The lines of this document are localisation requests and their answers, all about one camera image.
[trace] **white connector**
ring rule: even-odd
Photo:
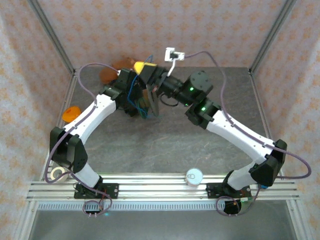
[[[174,47],[167,47],[165,49],[164,61],[165,62],[173,62],[174,60],[176,60],[176,61],[185,60],[185,53],[175,51]]]

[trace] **orange lid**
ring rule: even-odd
[[[67,110],[64,111],[62,115],[62,120],[71,123],[81,114],[81,110],[77,106],[71,106]]]

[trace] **vertical metal post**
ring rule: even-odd
[[[74,67],[73,67],[69,57],[67,56],[62,44],[60,43],[55,31],[53,30],[47,16],[45,15],[45,12],[43,11],[42,7],[40,6],[38,0],[28,0],[28,2],[30,4],[31,8],[33,9],[35,15],[39,18],[39,21],[40,21],[44,31],[46,32],[46,34],[48,35],[48,37],[52,41],[55,49],[59,53],[64,65],[66,66],[70,75],[73,75],[75,72]]]
[[[287,16],[291,12],[296,1],[297,0],[287,0],[284,3],[284,5],[280,11],[279,16],[276,18],[268,36],[266,37],[257,56],[255,57],[251,67],[249,68],[250,75],[253,75],[257,71],[259,65],[261,64],[262,60],[266,56],[268,49],[270,48],[271,44],[273,43],[275,37],[277,36],[278,32],[280,31],[282,25],[284,24],[285,20],[287,19]]]

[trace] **yellow object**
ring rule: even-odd
[[[157,64],[154,63],[150,63],[150,62],[143,62],[143,61],[137,61],[135,62],[133,68],[136,74],[140,74],[142,72],[142,69],[144,68],[144,66],[157,66]]]
[[[62,115],[62,120],[71,123],[81,114],[81,110],[77,106],[71,106],[67,110],[64,111]]]

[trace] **orange toy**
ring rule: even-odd
[[[134,67],[136,60],[134,60],[131,57],[127,57],[123,60],[120,60],[114,64],[112,64],[111,66],[117,70],[121,70],[121,69],[132,69]],[[109,67],[105,67],[101,70],[101,72],[99,73],[99,77],[100,80],[103,84],[107,85],[110,82],[112,82],[113,80],[116,80],[118,78],[117,73],[110,69]]]
[[[81,114],[81,110],[77,106],[71,106],[67,110],[64,111],[62,115],[62,120],[71,123]]]

